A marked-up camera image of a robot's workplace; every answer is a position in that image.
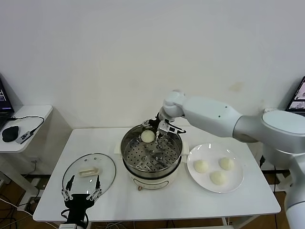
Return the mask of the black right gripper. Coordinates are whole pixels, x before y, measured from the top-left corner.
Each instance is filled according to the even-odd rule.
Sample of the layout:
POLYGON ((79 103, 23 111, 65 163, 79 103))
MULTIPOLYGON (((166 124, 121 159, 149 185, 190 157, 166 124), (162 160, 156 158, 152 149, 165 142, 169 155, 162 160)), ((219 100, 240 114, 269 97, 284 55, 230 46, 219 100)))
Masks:
POLYGON ((161 146, 161 143, 167 134, 167 123, 165 121, 161 121, 159 117, 156 116, 155 119, 143 121, 142 126, 152 127, 152 129, 156 131, 156 141, 158 146, 161 146))

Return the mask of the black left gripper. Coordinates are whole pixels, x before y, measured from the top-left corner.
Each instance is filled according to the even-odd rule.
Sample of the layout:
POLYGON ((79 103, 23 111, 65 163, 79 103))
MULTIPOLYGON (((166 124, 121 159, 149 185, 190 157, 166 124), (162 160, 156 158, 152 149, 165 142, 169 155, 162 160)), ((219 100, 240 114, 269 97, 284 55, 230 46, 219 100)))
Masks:
POLYGON ((88 224, 89 217, 86 210, 93 207, 96 201, 102 195, 102 188, 100 176, 97 176, 95 189, 92 194, 72 194, 70 198, 70 191, 73 185, 74 175, 63 184, 61 194, 64 198, 65 207, 68 210, 68 217, 65 224, 88 224))

